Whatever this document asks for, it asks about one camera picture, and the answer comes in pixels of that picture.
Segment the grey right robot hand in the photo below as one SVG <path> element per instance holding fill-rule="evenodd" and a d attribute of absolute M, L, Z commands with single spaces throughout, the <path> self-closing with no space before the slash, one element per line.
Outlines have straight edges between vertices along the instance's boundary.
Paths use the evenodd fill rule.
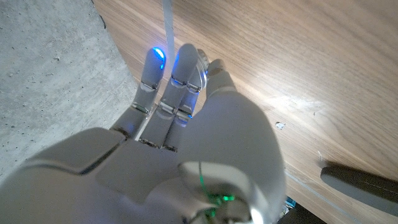
<path fill-rule="evenodd" d="M 274 223 L 285 201 L 282 154 L 264 112 L 221 60 L 154 47 L 132 105 L 37 153 L 1 184 L 2 223 Z"/>

